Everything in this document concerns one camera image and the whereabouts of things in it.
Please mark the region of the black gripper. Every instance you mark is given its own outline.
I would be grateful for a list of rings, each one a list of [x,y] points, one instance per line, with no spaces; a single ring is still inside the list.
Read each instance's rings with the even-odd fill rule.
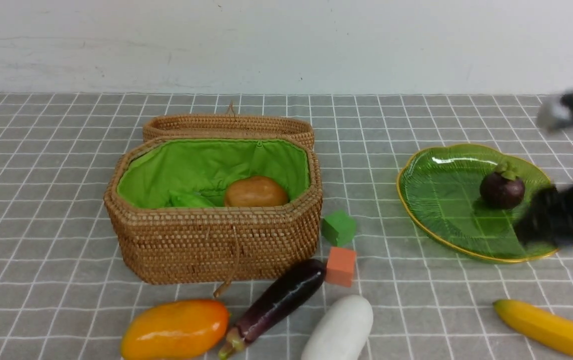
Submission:
[[[573,185],[538,190],[526,212],[513,224],[513,232],[524,248],[539,244],[573,248]]]

